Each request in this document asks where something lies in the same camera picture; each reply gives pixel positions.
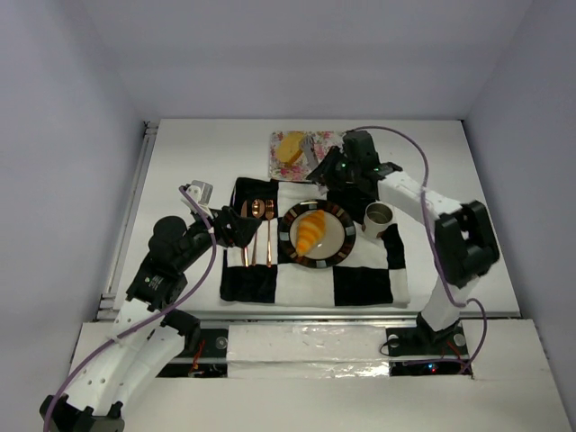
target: pink floral pattern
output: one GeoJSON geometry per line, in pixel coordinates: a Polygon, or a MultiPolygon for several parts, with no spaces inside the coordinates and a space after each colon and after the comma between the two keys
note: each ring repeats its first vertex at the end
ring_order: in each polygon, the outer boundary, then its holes
{"type": "MultiPolygon", "coordinates": [[[[292,165],[286,166],[276,158],[276,150],[280,146],[284,134],[292,132],[292,130],[277,130],[270,135],[270,162],[268,168],[268,175],[275,180],[284,180],[288,182],[305,182],[306,176],[310,173],[310,169],[306,165],[306,157],[304,155],[292,165]]],[[[344,132],[336,132],[329,130],[322,131],[305,131],[312,135],[314,140],[314,151],[320,162],[326,157],[329,149],[333,146],[342,146],[342,136],[344,132]]]]}

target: croissant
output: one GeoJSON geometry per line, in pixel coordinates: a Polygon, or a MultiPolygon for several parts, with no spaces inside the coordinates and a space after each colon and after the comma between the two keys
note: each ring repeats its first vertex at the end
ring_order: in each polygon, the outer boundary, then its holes
{"type": "Polygon", "coordinates": [[[308,254],[326,235],[326,215],[323,210],[317,210],[305,216],[298,225],[296,239],[296,254],[303,257],[308,254]]]}

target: spoon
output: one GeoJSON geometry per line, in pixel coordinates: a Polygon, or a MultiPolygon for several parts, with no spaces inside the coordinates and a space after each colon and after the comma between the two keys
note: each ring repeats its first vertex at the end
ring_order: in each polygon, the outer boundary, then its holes
{"type": "MultiPolygon", "coordinates": [[[[256,219],[260,219],[264,216],[264,201],[262,200],[254,200],[252,202],[252,216],[256,219]]],[[[252,266],[256,265],[256,251],[257,251],[257,242],[258,242],[258,231],[254,234],[254,250],[252,250],[252,266]]]]}

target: checkered cloth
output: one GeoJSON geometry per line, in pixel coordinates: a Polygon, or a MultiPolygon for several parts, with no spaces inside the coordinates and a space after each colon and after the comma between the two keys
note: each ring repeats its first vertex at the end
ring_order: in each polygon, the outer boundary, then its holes
{"type": "MultiPolygon", "coordinates": [[[[283,306],[335,307],[390,304],[406,307],[410,302],[404,260],[404,245],[398,225],[391,225],[381,239],[362,232],[365,208],[374,199],[357,189],[320,195],[314,184],[299,184],[238,178],[232,206],[240,214],[242,203],[256,198],[274,200],[270,222],[272,267],[266,266],[268,224],[258,230],[256,266],[242,265],[241,249],[224,251],[220,297],[228,302],[273,303],[283,306]],[[291,207],[310,199],[324,199],[344,208],[356,226],[356,241],[350,255],[325,269],[295,264],[278,247],[278,218],[291,207]]],[[[254,240],[248,247],[252,258],[254,240]]]]}

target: fork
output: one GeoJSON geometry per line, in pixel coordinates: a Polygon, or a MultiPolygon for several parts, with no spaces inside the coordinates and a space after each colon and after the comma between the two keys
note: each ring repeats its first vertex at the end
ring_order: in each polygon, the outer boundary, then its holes
{"type": "Polygon", "coordinates": [[[265,217],[268,219],[268,254],[266,265],[272,266],[272,247],[270,246],[270,221],[274,218],[274,200],[266,200],[265,217]]]}

